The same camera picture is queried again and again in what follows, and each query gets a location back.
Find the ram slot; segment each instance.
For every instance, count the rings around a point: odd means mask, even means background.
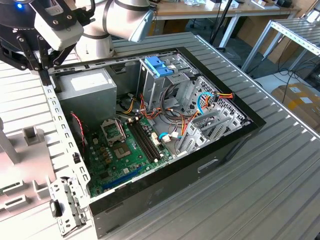
[[[140,136],[143,137],[143,139],[145,139],[145,143],[147,144],[147,146],[149,147],[149,149],[153,153],[152,156],[154,157],[154,159],[158,159],[159,160],[160,159],[160,154],[159,154],[158,150],[156,149],[155,145],[151,142],[151,140],[148,137],[148,135],[143,130],[142,126],[139,123],[137,123],[136,124],[136,128],[137,128]]]
[[[130,125],[128,125],[128,128],[129,128],[130,132],[133,134],[134,139],[137,141],[138,145],[140,146],[140,148],[142,149],[142,151],[144,152],[144,154],[148,158],[149,162],[152,163],[154,161],[152,153],[148,150],[147,146],[142,141],[142,139],[141,139],[138,131],[134,127],[134,125],[136,125],[136,124],[132,124],[132,125],[130,124]]]

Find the blue drive bay latch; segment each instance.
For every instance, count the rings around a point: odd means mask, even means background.
[[[174,74],[174,71],[167,68],[165,62],[161,61],[157,56],[146,57],[144,61],[158,77]]]

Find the aluminum table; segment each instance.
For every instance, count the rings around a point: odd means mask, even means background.
[[[114,42],[119,55],[184,46],[267,124],[228,163],[106,240],[312,240],[320,229],[320,136],[201,37],[178,33],[140,43]],[[67,63],[77,61],[72,53]],[[40,80],[0,64],[0,117],[10,135],[37,125],[45,132],[57,177],[70,171]],[[49,204],[0,222],[3,239],[60,239]],[[96,239],[87,225],[69,240]]]
[[[246,61],[242,66],[242,70],[245,72],[250,64],[252,63],[254,57],[256,56],[259,48],[263,44],[266,39],[269,30],[275,29],[278,31],[278,34],[275,36],[268,49],[265,51],[264,56],[268,56],[268,54],[274,49],[277,42],[279,41],[282,35],[288,37],[293,40],[300,46],[304,48],[302,53],[298,56],[298,58],[293,62],[290,66],[289,70],[292,70],[301,58],[306,54],[307,51],[315,54],[316,56],[320,55],[320,26],[309,23],[308,21],[300,18],[295,19],[282,19],[282,20],[270,20],[265,29],[263,30],[261,36],[258,41],[254,45],[252,51],[247,57]]]

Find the desk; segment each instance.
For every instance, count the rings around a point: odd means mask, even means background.
[[[200,4],[200,6],[189,6],[184,2],[160,2],[157,6],[157,21],[216,18],[218,14],[218,8],[214,8],[212,10],[205,4]],[[250,0],[245,0],[245,3],[240,4],[238,8],[230,8],[227,12],[226,17],[231,17],[231,21],[225,31],[219,47],[224,48],[227,45],[231,33],[235,29],[240,17],[289,15],[288,19],[292,19],[300,10],[301,9],[299,7],[293,7],[290,9],[285,7],[280,7],[280,9],[262,9],[261,7],[253,4]]]
[[[256,111],[266,125],[228,163],[102,240],[314,239],[320,229],[320,137],[201,37],[189,32],[114,41],[120,56],[186,47]],[[76,62],[71,53],[66,64]],[[6,134],[45,132],[57,177],[70,171],[41,82],[0,62],[0,117]],[[0,222],[1,239],[61,240],[48,203]],[[94,240],[91,221],[68,240]]]

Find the green motherboard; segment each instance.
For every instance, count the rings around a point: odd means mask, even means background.
[[[151,140],[153,130],[148,120],[143,117],[138,124]],[[84,162],[91,177],[88,183],[91,197],[96,197],[107,189],[114,188],[172,159],[169,151],[161,144],[154,145],[161,158],[150,160],[143,147],[139,145],[142,144],[141,140],[135,139],[132,128],[126,123],[123,123],[122,127],[125,140],[116,141],[112,146],[108,145],[101,128],[85,136],[88,145],[84,152]],[[112,135],[117,133],[116,129],[105,130]]]

